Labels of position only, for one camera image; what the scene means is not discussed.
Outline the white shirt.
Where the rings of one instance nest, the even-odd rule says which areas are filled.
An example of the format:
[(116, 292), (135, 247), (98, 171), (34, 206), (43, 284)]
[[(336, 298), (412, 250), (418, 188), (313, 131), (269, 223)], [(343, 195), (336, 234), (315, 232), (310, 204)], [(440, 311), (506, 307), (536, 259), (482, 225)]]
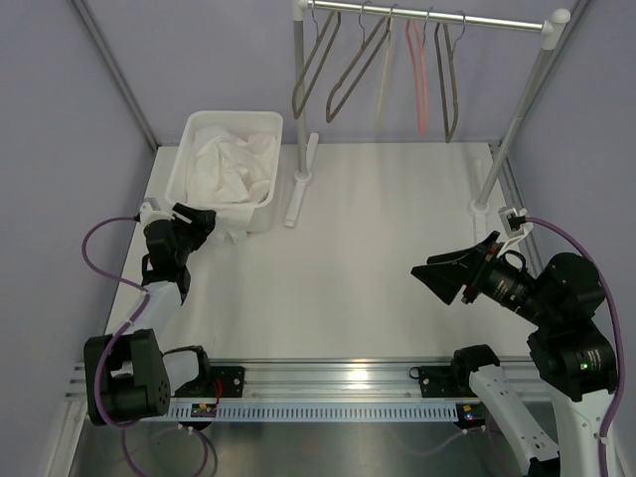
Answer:
[(187, 181), (187, 205), (214, 210), (217, 240), (247, 238), (256, 206), (272, 183), (276, 137), (257, 132), (242, 139), (220, 125), (195, 133)]

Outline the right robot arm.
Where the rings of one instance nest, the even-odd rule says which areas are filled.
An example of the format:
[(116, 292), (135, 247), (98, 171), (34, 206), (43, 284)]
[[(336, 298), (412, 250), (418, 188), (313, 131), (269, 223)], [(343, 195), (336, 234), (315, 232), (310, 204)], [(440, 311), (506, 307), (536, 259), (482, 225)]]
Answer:
[(605, 420), (618, 396), (618, 360), (593, 322), (609, 294), (590, 259), (562, 252), (532, 276), (525, 257), (492, 232), (472, 247), (430, 257), (411, 274), (445, 304), (485, 296), (535, 326), (527, 344), (548, 386), (557, 439), (545, 436), (486, 344), (455, 351), (449, 364), (434, 371), (418, 368), (423, 396), (458, 391), (478, 398), (524, 476), (614, 475)]

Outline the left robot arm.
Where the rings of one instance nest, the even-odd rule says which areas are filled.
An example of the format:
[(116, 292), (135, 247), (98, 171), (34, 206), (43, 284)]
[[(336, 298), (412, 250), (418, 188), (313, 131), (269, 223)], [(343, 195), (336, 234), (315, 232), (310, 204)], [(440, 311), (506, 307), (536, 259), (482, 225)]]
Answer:
[(91, 337), (83, 345), (90, 421), (115, 428), (164, 415), (176, 391), (199, 397), (214, 382), (202, 347), (162, 352), (158, 338), (187, 299), (187, 262), (215, 230), (216, 212), (176, 204), (166, 214), (144, 203), (132, 220), (140, 225), (147, 249), (141, 280), (116, 280), (138, 291), (137, 301), (113, 333)]

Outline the pink hanger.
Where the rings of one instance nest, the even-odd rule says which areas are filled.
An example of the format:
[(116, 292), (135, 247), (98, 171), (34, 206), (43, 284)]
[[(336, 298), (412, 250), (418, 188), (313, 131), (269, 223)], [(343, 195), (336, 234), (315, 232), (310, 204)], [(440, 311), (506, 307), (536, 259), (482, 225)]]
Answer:
[(423, 22), (409, 19), (404, 26), (408, 52), (411, 61), (416, 101), (417, 131), (420, 137), (426, 135), (429, 120), (429, 91), (425, 51), (425, 17)]

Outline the cream hanger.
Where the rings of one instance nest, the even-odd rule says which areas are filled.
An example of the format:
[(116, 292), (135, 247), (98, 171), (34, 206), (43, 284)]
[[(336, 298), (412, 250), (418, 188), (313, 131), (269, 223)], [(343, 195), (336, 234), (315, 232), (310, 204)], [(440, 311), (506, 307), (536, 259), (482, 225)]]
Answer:
[(375, 131), (377, 133), (381, 133), (383, 130), (384, 108), (386, 105), (386, 96), (387, 96), (388, 84), (390, 81), (390, 68), (392, 65), (393, 54), (394, 54), (394, 46), (393, 46), (394, 24), (395, 24), (394, 17), (392, 15), (389, 15), (388, 34), (386, 38), (386, 49), (385, 49), (385, 55), (383, 60), (381, 86), (380, 86), (380, 92), (379, 92), (376, 115), (375, 115)]

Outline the white plastic basket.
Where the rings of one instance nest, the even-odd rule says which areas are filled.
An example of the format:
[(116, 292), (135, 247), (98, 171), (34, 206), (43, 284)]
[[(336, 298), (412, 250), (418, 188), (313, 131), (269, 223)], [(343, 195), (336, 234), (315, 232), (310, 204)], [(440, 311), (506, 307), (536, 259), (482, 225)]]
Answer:
[(190, 115), (165, 190), (171, 205), (217, 213), (217, 240), (238, 243), (273, 221), (282, 116), (202, 110)]

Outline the clothes rack metal white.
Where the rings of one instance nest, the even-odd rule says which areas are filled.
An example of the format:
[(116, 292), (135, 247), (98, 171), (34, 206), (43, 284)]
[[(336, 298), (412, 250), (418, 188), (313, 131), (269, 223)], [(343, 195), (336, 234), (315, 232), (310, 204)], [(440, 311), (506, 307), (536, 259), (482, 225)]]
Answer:
[[(342, 1), (295, 1), (292, 4), (295, 84), (292, 91), (291, 110), (296, 122), (298, 166), (294, 174), (294, 189), (284, 218), (284, 224), (288, 228), (293, 228), (297, 224), (305, 191), (312, 180), (312, 163), (316, 157), (316, 151), (320, 140), (317, 133), (310, 132), (307, 129), (305, 113), (307, 102), (333, 48), (342, 25), (343, 14), (346, 12), (358, 14), (360, 6), (361, 4)], [(390, 14), (394, 17), (394, 29), (398, 19), (403, 19), (405, 22), (409, 19), (423, 22), (425, 17), (428, 17), (426, 21), (426, 28), (429, 24), (433, 24), (435, 26), (437, 23), (446, 23), (449, 25), (449, 28), (453, 25), (458, 25), (462, 28), (462, 17), (458, 13), (439, 13), (431, 9), (402, 9), (397, 5), (376, 6), (372, 4), (367, 7), (363, 16), (376, 16), (380, 19), (385, 14)], [(566, 9), (557, 9), (553, 11), (552, 14), (542, 23), (468, 16), (466, 14), (465, 20), (466, 27), (479, 26), (509, 31), (536, 33), (542, 38), (538, 56), (529, 74), (528, 81), (519, 100), (513, 119), (511, 120), (506, 134), (504, 135), (501, 148), (495, 156), (494, 164), (482, 186), (480, 195), (470, 205), (470, 211), (473, 215), (474, 229), (475, 231), (481, 231), (485, 227), (485, 220), (488, 212), (488, 200), (494, 188), (496, 177), (503, 166), (503, 162), (508, 150), (510, 149), (513, 138), (521, 126), (533, 96), (540, 87), (540, 82), (547, 71), (548, 64), (561, 42), (561, 38), (566, 27), (570, 23), (571, 14)], [(385, 55), (385, 49), (386, 43), (381, 47), (379, 54)], [(345, 85), (338, 94), (342, 96), (343, 92), (351, 83), (351, 80), (352, 79), (348, 79), (345, 82)]]

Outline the left enclosure frame post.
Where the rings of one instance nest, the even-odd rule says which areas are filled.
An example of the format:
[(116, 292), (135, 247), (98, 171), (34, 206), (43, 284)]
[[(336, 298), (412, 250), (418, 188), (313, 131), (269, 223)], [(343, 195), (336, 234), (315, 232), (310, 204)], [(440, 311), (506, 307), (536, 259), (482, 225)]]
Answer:
[(117, 90), (120, 99), (128, 110), (138, 132), (152, 153), (156, 154), (161, 147), (161, 142), (157, 138), (157, 135), (141, 108), (89, 3), (84, 0), (70, 0), (68, 4), (76, 15), (79, 25), (83, 28), (89, 43)]

